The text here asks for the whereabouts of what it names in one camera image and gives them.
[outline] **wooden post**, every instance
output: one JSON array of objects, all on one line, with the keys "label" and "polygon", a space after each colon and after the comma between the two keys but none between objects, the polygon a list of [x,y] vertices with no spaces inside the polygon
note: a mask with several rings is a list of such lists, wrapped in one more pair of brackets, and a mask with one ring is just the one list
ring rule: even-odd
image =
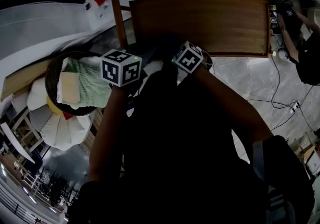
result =
[{"label": "wooden post", "polygon": [[114,19],[115,19],[115,24],[116,24],[116,31],[118,34],[120,46],[124,49],[127,49],[128,47],[128,41],[127,41],[127,36],[126,36],[126,31],[125,31],[125,26],[124,26],[124,20],[122,18],[121,14],[121,6],[120,6],[120,0],[111,0],[112,1],[112,7],[113,7],[113,14],[114,14]]}]

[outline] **wooden chair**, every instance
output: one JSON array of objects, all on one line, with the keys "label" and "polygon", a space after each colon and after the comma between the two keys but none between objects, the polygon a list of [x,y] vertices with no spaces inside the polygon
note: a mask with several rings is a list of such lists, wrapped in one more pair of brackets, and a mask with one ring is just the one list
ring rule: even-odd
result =
[{"label": "wooden chair", "polygon": [[131,12],[137,43],[174,34],[211,56],[267,57],[269,5],[264,0],[111,0],[120,45],[127,48],[121,11]]}]

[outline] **basket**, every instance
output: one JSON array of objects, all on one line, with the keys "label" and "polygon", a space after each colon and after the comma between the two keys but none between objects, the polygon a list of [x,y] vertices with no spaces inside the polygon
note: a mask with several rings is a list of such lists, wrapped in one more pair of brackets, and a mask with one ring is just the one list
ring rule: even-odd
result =
[{"label": "basket", "polygon": [[73,59],[81,59],[83,57],[91,57],[91,56],[100,57],[99,54],[92,53],[92,52],[71,51],[71,52],[63,53],[62,55],[56,57],[49,64],[45,74],[45,86],[46,86],[45,89],[49,99],[59,110],[73,116],[84,116],[95,110],[95,107],[92,107],[92,106],[82,107],[77,110],[74,110],[67,104],[57,103],[57,90],[58,90],[57,86],[59,82],[63,60],[67,57],[70,57]]}]

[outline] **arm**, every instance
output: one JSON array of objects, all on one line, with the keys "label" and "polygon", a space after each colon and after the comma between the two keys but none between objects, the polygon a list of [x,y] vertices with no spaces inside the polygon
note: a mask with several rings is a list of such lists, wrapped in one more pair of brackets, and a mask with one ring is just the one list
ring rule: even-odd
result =
[{"label": "arm", "polygon": [[249,157],[251,157],[252,144],[254,142],[264,141],[273,136],[256,109],[215,78],[202,65],[194,72],[194,76],[210,92],[215,101],[219,103]]},{"label": "arm", "polygon": [[299,56],[298,56],[299,55],[299,51],[296,49],[296,46],[294,45],[289,33],[286,30],[285,21],[284,21],[282,15],[278,14],[277,20],[278,20],[279,27],[280,27],[280,30],[281,30],[282,35],[283,35],[283,40],[284,40],[285,46],[287,47],[290,56],[294,60],[299,62]]},{"label": "arm", "polygon": [[298,11],[295,11],[297,17],[301,19],[301,21],[310,28],[315,33],[320,34],[320,28],[317,26],[314,22],[310,21],[308,18],[306,18],[303,14],[301,14]]},{"label": "arm", "polygon": [[122,154],[119,133],[126,115],[127,90],[114,86],[90,153],[88,181],[118,179]]}]

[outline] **white cube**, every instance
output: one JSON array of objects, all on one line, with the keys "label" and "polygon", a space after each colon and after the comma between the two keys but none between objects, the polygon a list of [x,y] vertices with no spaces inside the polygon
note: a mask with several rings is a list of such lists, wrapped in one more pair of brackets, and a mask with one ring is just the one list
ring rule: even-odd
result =
[{"label": "white cube", "polygon": [[182,70],[192,73],[203,60],[202,53],[189,41],[180,48],[178,54],[173,58],[172,62],[179,66]]},{"label": "white cube", "polygon": [[100,59],[101,77],[109,83],[122,87],[140,79],[140,57],[112,49]]}]

